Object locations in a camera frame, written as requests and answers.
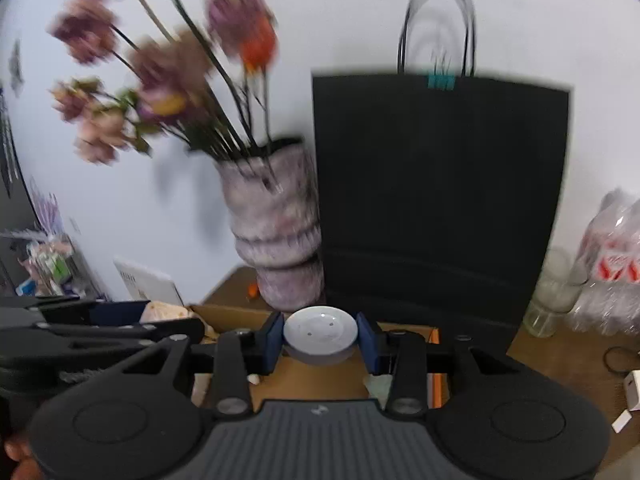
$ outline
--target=white ceramic dish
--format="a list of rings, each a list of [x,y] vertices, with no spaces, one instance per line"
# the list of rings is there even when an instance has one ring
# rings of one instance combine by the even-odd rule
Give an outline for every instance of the white ceramic dish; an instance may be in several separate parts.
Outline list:
[[[332,306],[308,306],[284,323],[289,355],[310,365],[333,365],[353,354],[358,326],[345,311]]]

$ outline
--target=glass cup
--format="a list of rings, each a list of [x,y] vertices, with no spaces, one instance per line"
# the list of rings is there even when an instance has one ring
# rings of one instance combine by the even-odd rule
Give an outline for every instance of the glass cup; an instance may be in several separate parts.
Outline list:
[[[566,251],[549,249],[522,324],[532,336],[550,337],[574,307],[588,273],[581,262],[573,266]]]

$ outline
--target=human hand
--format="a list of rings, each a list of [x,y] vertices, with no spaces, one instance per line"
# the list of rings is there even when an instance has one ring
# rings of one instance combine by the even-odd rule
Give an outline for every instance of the human hand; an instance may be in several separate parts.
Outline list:
[[[44,480],[44,475],[36,460],[24,433],[12,435],[4,442],[4,452],[14,462],[19,462],[11,475],[11,480]]]

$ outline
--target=bag handle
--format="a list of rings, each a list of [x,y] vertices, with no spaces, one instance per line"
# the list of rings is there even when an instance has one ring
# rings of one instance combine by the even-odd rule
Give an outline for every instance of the bag handle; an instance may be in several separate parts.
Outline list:
[[[409,0],[409,4],[404,16],[404,25],[402,26],[402,32],[400,33],[400,40],[398,42],[398,73],[404,73],[404,60],[406,53],[406,41],[409,32],[409,26],[415,13],[429,0]],[[462,75],[473,76],[476,73],[476,9],[473,4],[473,0],[455,0],[460,8],[462,17],[465,21],[465,49],[462,59]],[[471,49],[470,60],[469,58],[469,46]],[[469,71],[467,73],[467,63],[469,64]]]

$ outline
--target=gray ribbed panel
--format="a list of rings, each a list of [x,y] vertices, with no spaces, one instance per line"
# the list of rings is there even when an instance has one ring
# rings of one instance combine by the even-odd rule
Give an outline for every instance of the gray ribbed panel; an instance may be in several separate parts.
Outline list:
[[[268,400],[244,422],[217,425],[167,480],[471,480],[415,422],[373,402]]]

